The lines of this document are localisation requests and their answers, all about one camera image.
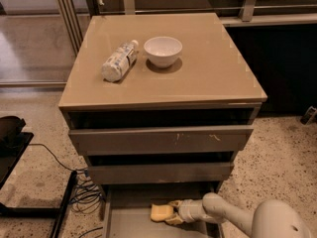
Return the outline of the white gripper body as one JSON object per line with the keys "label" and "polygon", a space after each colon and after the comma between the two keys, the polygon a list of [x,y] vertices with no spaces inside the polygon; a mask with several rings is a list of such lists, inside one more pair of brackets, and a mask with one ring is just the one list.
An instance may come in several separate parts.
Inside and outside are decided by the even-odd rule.
{"label": "white gripper body", "polygon": [[202,200],[185,199],[178,207],[178,214],[186,223],[204,221],[206,212],[202,205]]}

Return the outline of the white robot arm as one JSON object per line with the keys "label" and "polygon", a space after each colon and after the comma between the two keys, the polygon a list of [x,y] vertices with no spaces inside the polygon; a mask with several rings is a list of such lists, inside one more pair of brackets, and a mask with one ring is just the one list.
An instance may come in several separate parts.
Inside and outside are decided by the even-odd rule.
{"label": "white robot arm", "polygon": [[175,200],[169,205],[172,213],[164,221],[170,225],[227,220],[249,238],[314,238],[301,216],[277,199],[263,201],[254,213],[229,203],[214,192],[206,193],[199,200]]}

